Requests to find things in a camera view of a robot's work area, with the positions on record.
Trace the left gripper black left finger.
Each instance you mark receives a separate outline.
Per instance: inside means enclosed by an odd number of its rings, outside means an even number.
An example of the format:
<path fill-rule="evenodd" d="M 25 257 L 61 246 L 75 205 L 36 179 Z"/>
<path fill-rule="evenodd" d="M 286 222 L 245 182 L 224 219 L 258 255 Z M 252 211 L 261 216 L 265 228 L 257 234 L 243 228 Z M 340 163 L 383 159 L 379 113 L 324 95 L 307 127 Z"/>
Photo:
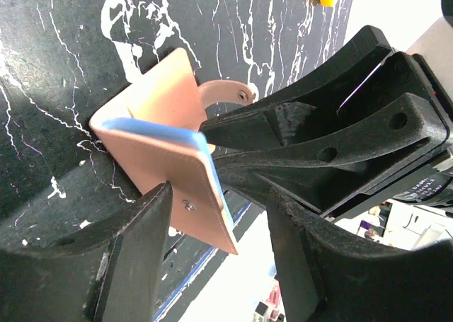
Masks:
<path fill-rule="evenodd" d="M 163 183 L 47 247 L 2 250 L 1 320 L 152 320 L 172 201 Z"/>

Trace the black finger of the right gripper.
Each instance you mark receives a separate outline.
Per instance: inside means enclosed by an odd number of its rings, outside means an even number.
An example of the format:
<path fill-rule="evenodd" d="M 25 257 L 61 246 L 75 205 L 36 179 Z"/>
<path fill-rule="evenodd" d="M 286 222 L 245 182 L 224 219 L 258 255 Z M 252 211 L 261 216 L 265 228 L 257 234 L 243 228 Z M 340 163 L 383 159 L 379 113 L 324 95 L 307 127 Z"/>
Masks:
<path fill-rule="evenodd" d="M 339 51 L 293 84 L 245 107 L 204 121 L 201 132 L 222 147 L 280 147 L 333 115 L 391 51 L 383 32 L 366 25 Z"/>

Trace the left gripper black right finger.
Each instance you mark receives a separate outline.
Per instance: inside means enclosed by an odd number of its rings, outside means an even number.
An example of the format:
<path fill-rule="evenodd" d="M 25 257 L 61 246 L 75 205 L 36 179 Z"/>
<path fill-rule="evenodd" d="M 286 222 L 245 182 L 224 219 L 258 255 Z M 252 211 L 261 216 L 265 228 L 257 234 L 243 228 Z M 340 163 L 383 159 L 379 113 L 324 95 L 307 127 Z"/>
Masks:
<path fill-rule="evenodd" d="M 278 189 L 267 198 L 288 321 L 451 321 L 452 242 L 405 251 L 354 235 Z"/>

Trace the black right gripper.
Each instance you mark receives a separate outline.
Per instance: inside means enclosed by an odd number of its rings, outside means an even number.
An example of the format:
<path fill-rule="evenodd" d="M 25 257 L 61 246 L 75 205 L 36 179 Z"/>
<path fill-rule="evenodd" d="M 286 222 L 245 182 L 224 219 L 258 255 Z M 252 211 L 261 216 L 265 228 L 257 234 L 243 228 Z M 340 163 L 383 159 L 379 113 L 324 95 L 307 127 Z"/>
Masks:
<path fill-rule="evenodd" d="M 220 181 L 264 205 L 277 188 L 321 216 L 393 198 L 452 209 L 452 119 L 419 55 L 396 53 L 338 109 L 327 135 L 214 160 Z"/>

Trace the pink leather card holder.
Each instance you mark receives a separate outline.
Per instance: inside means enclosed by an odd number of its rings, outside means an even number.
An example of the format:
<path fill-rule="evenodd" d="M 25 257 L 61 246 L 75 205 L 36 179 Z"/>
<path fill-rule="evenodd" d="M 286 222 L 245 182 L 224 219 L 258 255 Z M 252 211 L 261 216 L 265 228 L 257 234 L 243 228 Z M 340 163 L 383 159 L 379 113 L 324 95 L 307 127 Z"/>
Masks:
<path fill-rule="evenodd" d="M 237 254 L 233 221 L 212 160 L 215 144 L 200 126 L 209 106 L 250 105 L 254 98 L 238 81 L 199 84 L 188 53 L 176 48 L 99 108 L 89 125 L 141 194 L 171 184 L 174 229 Z"/>

